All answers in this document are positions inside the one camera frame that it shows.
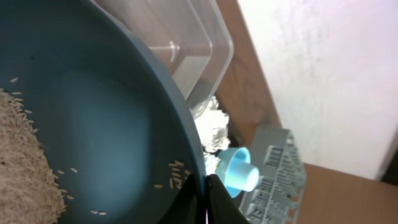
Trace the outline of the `white paper napkin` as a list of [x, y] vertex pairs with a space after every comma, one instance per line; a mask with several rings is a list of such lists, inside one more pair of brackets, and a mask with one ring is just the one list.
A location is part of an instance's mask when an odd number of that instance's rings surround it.
[[213, 153], [227, 150], [229, 114], [219, 109], [219, 102], [213, 96], [204, 112], [195, 119], [195, 125], [205, 152]]

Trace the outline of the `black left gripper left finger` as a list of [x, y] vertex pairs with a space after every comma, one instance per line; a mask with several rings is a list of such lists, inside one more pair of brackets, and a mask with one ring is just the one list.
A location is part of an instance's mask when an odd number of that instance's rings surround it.
[[202, 223], [202, 195], [197, 188], [195, 176], [190, 174], [158, 224]]

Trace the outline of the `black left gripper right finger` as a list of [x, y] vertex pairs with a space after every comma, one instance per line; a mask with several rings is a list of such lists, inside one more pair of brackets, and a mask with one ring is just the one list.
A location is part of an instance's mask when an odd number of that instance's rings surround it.
[[206, 177], [206, 200], [209, 224], [249, 224], [216, 174]]

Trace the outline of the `yellow silver snack wrapper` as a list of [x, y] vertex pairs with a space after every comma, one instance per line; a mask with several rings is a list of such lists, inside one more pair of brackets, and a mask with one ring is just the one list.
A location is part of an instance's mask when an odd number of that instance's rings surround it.
[[205, 170], [207, 175], [216, 174], [216, 169], [220, 162], [220, 158], [208, 152], [203, 153], [205, 160]]

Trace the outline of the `dark blue plate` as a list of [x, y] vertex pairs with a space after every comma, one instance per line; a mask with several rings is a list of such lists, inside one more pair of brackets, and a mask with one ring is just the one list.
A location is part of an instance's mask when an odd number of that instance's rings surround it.
[[1, 1], [1, 86], [21, 91], [59, 184], [62, 223], [158, 223], [205, 165], [165, 66], [92, 1]]

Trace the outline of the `pile of white rice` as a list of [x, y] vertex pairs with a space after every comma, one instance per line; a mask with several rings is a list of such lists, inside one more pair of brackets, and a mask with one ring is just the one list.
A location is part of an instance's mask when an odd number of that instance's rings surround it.
[[22, 99], [1, 89], [1, 223], [53, 224], [66, 210]]

